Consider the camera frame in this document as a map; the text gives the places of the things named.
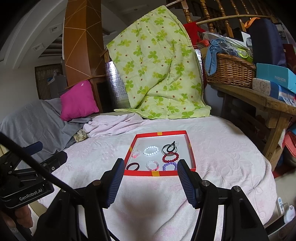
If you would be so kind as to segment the left hand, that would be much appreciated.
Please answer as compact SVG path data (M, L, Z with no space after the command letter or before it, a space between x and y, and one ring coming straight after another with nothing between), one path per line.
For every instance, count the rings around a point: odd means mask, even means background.
M5 213L1 211L1 216L8 227L16 227L16 223ZM33 220L31 216L31 210L28 205L21 207L15 211L16 221L24 228L32 228Z

